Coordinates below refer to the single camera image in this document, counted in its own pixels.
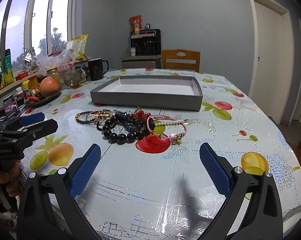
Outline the person's left hand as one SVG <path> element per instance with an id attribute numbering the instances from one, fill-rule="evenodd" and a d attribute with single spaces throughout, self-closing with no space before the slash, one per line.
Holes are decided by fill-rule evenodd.
<path id="1" fill-rule="evenodd" d="M 8 172 L 0 171 L 0 184 L 6 184 L 6 190 L 10 197 L 15 197 L 19 194 L 19 176 L 21 160 L 15 160 L 13 167 Z"/>

